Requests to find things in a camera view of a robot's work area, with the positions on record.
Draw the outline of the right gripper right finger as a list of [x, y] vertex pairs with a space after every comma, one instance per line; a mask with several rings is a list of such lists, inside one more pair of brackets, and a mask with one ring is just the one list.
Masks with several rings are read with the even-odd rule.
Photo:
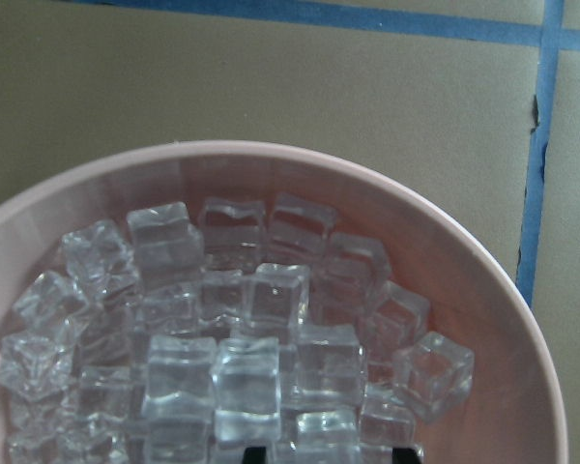
[[392, 464], [421, 464], [422, 449], [416, 447], [393, 448], [391, 450]]

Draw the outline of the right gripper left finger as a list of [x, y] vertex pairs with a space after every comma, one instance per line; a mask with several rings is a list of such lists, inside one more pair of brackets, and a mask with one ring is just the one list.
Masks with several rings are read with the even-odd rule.
[[247, 447], [244, 450], [242, 464], [268, 464], [269, 453], [266, 447]]

